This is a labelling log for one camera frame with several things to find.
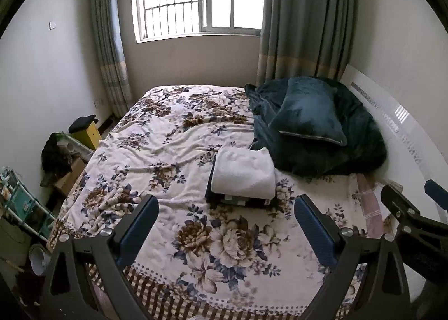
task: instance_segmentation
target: yellow stool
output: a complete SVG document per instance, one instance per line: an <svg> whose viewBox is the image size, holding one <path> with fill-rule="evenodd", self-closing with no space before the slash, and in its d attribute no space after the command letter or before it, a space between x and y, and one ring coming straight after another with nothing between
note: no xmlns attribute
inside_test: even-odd
<svg viewBox="0 0 448 320"><path fill-rule="evenodd" d="M101 139L95 123L98 123L98 119L95 119L95 115L81 116L70 125L69 133L73 138L80 141L86 147L95 150L98 148L98 142Z"/></svg>

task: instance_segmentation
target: pillow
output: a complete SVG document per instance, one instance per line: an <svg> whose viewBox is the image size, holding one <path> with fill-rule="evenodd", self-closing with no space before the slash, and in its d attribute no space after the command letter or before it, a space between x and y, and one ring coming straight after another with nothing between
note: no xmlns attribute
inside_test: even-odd
<svg viewBox="0 0 448 320"><path fill-rule="evenodd" d="M288 81L283 104L269 128L281 134L347 145L334 104L334 89L313 77Z"/></svg>

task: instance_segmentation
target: floral bedspread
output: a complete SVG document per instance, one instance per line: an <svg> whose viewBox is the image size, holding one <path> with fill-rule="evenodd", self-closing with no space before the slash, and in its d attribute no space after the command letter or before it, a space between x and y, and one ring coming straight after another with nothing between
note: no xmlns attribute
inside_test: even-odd
<svg viewBox="0 0 448 320"><path fill-rule="evenodd" d="M307 180L276 171L277 207L210 210L204 194L214 155L224 145L248 147L253 137L243 89L150 90L100 142L49 245L64 232L93 236L114 227L153 194L159 217L125 276L156 319L297 318L328 270L295 220L293 200L308 194L340 227L356 225L364 233L357 178ZM100 284L95 266L90 273Z"/></svg>

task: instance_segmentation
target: folded clothes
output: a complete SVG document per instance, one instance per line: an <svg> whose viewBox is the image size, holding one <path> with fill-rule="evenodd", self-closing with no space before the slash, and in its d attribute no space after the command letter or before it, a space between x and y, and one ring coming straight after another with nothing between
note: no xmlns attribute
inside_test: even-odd
<svg viewBox="0 0 448 320"><path fill-rule="evenodd" d="M213 160L213 164L211 166L210 177L208 179L207 190L205 192L205 200L208 204L210 204L211 209L216 209L217 206L220 204L253 207L259 209L266 207L274 207L278 205L277 199L275 197L273 197L272 199L263 200L260 198L246 198L242 196L216 194L215 192L213 192L211 190L211 179L213 177L215 161L216 157Z"/></svg>
<svg viewBox="0 0 448 320"><path fill-rule="evenodd" d="M211 191L265 200L275 197L274 163L269 151L222 147L216 154Z"/></svg>

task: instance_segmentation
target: green curtain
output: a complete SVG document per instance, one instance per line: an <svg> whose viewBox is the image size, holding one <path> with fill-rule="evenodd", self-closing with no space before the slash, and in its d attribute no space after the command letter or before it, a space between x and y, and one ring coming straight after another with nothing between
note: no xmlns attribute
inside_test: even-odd
<svg viewBox="0 0 448 320"><path fill-rule="evenodd" d="M121 118L133 106L123 53L117 0L90 0L102 81L113 114Z"/></svg>
<svg viewBox="0 0 448 320"><path fill-rule="evenodd" d="M339 79L349 59L354 0L264 0L257 84Z"/></svg>

